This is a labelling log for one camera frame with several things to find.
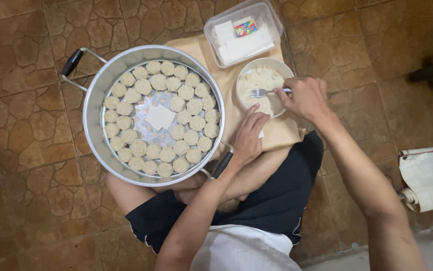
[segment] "person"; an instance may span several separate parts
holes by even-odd
[[[370,268],[427,270],[392,185],[328,107],[325,81],[290,78],[284,87],[290,96],[274,90],[283,106],[321,132],[365,217]],[[291,147],[262,154],[258,134],[269,116],[257,108],[249,108],[235,132],[234,155],[218,179],[196,176],[156,193],[108,175],[133,233],[158,254],[155,270],[301,270],[289,253],[300,240],[322,140],[314,131]],[[236,211],[216,211],[235,198],[242,200]]]

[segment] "pot handle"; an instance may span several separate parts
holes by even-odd
[[[99,61],[103,62],[103,63],[107,63],[106,59],[100,57],[99,55],[97,55],[95,52],[89,50],[86,47],[82,47],[80,49],[76,49],[72,55],[68,58],[68,61],[66,61],[66,64],[64,65],[63,71],[61,71],[61,75],[63,77],[63,80],[84,90],[84,91],[88,91],[87,88],[81,86],[78,83],[75,83],[71,80],[68,79],[68,76],[71,74],[72,71],[74,71],[74,69],[78,66],[79,61],[82,58],[82,55],[84,54],[84,52],[89,52],[90,54],[92,54],[95,58],[99,59]]]
[[[226,169],[226,166],[228,166],[228,163],[230,163],[231,158],[233,157],[233,151],[234,148],[231,144],[226,142],[225,140],[221,140],[221,143],[225,144],[227,147],[230,148],[230,150],[225,154],[225,156],[220,160],[216,168],[213,170],[213,172],[210,174],[207,170],[201,169],[204,174],[208,176],[209,179],[218,179],[218,177],[223,173],[223,171]]]

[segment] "metal fork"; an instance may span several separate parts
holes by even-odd
[[[292,92],[292,90],[289,88],[284,88],[283,91]],[[257,88],[257,89],[252,89],[249,93],[249,96],[252,98],[259,98],[259,97],[263,97],[264,95],[267,95],[270,92],[273,92],[273,91],[272,90],[266,90],[263,88]]]

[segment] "tan cloth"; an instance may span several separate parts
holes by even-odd
[[[226,117],[223,140],[231,143],[233,132],[237,129],[246,112],[246,110],[241,107],[236,97],[235,88],[237,77],[241,69],[243,69],[250,60],[225,70],[220,69],[215,64],[211,48],[203,34],[191,38],[171,40],[167,42],[166,45],[189,53],[207,68],[218,83],[225,102]],[[271,57],[283,62],[280,46],[276,46],[272,50],[259,55],[259,57]],[[286,111],[281,116],[268,120],[263,127],[263,133],[265,133],[265,136],[262,138],[263,151],[272,151],[280,147],[301,142],[305,134],[305,129],[299,129],[295,116],[291,112]],[[220,146],[212,160],[218,159],[224,149],[224,146]]]

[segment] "white bowl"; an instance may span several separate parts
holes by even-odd
[[[238,94],[238,90],[237,90],[238,81],[240,80],[242,75],[244,75],[245,73],[247,73],[251,69],[253,69],[257,66],[260,66],[260,65],[267,66],[269,68],[272,68],[272,69],[278,71],[278,73],[281,76],[283,76],[284,79],[293,77],[292,69],[289,68],[285,63],[283,63],[277,59],[274,59],[274,58],[263,57],[263,58],[255,59],[255,60],[251,61],[250,63],[248,63],[240,71],[240,74],[238,75],[238,78],[237,78],[237,85],[235,86],[235,91],[236,91],[236,96],[238,98],[238,101],[239,101],[240,105],[246,110],[248,110],[248,107],[245,106],[245,104],[243,103],[243,101],[240,98],[240,95]],[[275,113],[272,116],[272,118],[276,118],[279,115],[283,114],[284,112],[285,112],[285,108],[283,108],[280,112]]]

